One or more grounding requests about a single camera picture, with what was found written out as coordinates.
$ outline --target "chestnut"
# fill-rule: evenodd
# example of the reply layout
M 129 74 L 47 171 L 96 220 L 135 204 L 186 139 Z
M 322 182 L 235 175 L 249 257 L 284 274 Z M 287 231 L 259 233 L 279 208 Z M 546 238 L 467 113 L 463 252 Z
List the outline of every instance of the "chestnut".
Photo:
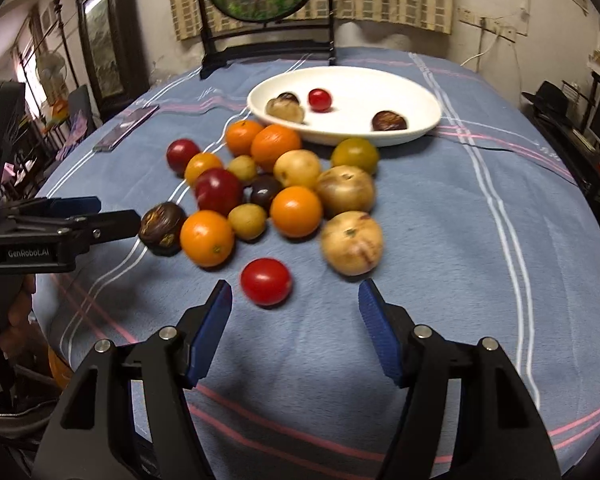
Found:
M 174 256 L 180 252 L 180 231 L 186 219 L 179 205 L 163 202 L 142 217 L 138 237 L 156 256 Z
M 393 130 L 407 130 L 407 119 L 395 112 L 383 110 L 371 119 L 371 126 L 376 132 L 390 132 Z
M 265 108 L 267 114 L 291 123 L 304 121 L 304 108 L 291 99 L 276 97 L 270 99 Z
M 298 99 L 298 96 L 293 92 L 282 92 L 282 94 L 278 96 L 278 99 L 287 99 L 295 102 L 297 105 L 300 104 L 300 99 Z
M 282 184 L 279 181 L 270 174 L 261 175 L 251 184 L 249 202 L 259 205 L 268 214 L 273 199 L 280 191 L 282 191 Z

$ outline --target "blue tablecloth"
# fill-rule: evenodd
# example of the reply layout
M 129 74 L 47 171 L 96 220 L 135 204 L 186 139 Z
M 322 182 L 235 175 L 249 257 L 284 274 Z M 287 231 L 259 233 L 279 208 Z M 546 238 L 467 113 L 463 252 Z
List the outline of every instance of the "blue tablecloth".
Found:
M 338 62 L 410 78 L 443 107 L 436 130 L 382 149 L 373 211 L 386 243 L 373 273 L 379 290 L 446 338 L 497 338 L 566 470 L 600 432 L 600 230 L 582 194 L 540 133 L 475 73 L 370 48 L 340 49 Z M 91 154 L 121 117 L 109 121 L 41 195 L 97 195 L 104 210 L 140 214 L 174 200 L 191 214 L 194 197 L 167 167 L 167 145 L 190 137 L 228 162 L 224 128 L 248 116 L 248 92 L 273 75 L 321 64 L 308 56 L 233 64 L 204 81 L 195 70 L 152 89 L 131 109 L 158 103 L 157 114 L 112 153 Z M 310 148 L 326 168 L 330 150 Z M 285 262 L 295 279 L 290 300 L 273 311 L 251 304 L 238 280 L 245 264 L 265 255 Z M 214 272 L 182 253 L 153 256 L 137 239 L 113 242 L 80 257 L 71 274 L 40 276 L 34 309 L 75 368 L 101 337 L 120 345 L 176 323 L 219 278 L 233 286 L 234 310 L 208 377 L 186 392 L 216 477 L 373 478 L 405 391 L 382 374 L 358 311 L 358 283 L 328 267 L 319 238 L 293 244 L 270 228 L 259 243 L 239 243 Z M 450 461 L 458 394 L 452 384 L 434 473 Z M 134 402 L 138 431 L 148 436 L 138 384 Z

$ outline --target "white bowl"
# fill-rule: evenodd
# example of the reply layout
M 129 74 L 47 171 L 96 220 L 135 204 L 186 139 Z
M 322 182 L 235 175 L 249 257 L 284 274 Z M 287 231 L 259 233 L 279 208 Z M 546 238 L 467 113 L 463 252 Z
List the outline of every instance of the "white bowl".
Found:
M 330 112 L 312 112 L 309 92 L 324 88 L 333 97 Z M 304 108 L 304 123 L 283 121 L 265 112 L 267 102 L 282 92 L 293 92 Z M 365 137 L 376 146 L 393 146 L 417 139 L 436 127 L 442 117 L 435 96 L 403 77 L 354 66 L 319 66 L 273 76 L 256 86 L 247 97 L 247 106 L 265 124 L 282 124 L 303 139 L 335 146 L 349 137 Z M 407 119 L 409 129 L 375 132 L 371 119 L 390 110 Z

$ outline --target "blue gripper pad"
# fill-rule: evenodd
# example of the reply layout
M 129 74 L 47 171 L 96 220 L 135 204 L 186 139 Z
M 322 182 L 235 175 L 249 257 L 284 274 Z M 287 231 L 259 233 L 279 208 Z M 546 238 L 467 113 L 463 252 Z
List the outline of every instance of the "blue gripper pad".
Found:
M 96 196 L 81 198 L 50 199 L 48 216 L 53 218 L 69 218 L 70 216 L 95 215 L 102 209 Z
M 196 334 L 190 348 L 190 366 L 186 378 L 195 386 L 200 379 L 206 377 L 220 343 L 222 332 L 231 314 L 234 296 L 231 286 L 224 283 L 220 293 L 211 304 L 205 319 Z
M 373 282 L 365 280 L 360 283 L 358 307 L 362 321 L 376 349 L 382 371 L 399 386 L 402 381 L 402 352 L 400 342 L 384 314 L 384 306 L 384 300 Z

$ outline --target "metal screw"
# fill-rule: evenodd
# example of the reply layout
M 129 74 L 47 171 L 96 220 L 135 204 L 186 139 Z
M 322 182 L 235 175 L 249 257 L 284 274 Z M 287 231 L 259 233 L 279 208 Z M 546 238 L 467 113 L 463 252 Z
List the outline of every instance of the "metal screw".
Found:
M 497 350 L 500 345 L 493 337 L 485 337 L 482 340 L 482 346 L 487 350 Z
M 165 326 L 160 329 L 160 333 L 158 335 L 160 336 L 161 339 L 168 341 L 169 339 L 173 339 L 174 337 L 176 337 L 177 333 L 178 333 L 178 331 L 176 330 L 176 327 Z
M 431 337 L 431 335 L 433 334 L 433 330 L 430 326 L 427 325 L 416 325 L 415 327 L 413 327 L 413 333 L 420 339 L 426 339 L 428 337 Z
M 93 348 L 96 352 L 104 354 L 104 352 L 108 351 L 109 348 L 111 348 L 111 341 L 109 341 L 108 339 L 101 339 L 93 346 Z

